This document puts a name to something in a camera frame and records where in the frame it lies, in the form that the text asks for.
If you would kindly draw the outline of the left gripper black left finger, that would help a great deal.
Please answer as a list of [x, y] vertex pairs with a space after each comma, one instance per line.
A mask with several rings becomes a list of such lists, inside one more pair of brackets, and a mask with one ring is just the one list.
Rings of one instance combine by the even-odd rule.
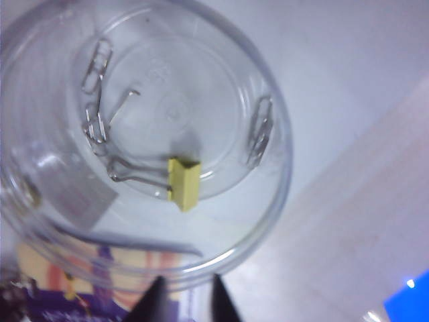
[[165, 321], [167, 304], [168, 289], [166, 279], [163, 276], [158, 276], [127, 314], [125, 320], [128, 322]]

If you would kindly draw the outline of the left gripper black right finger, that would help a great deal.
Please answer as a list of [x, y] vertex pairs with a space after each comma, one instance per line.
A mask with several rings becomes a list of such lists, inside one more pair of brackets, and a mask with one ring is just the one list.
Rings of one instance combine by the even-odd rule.
[[242, 321], [221, 275], [213, 276], [210, 308], [212, 321], [240, 322]]

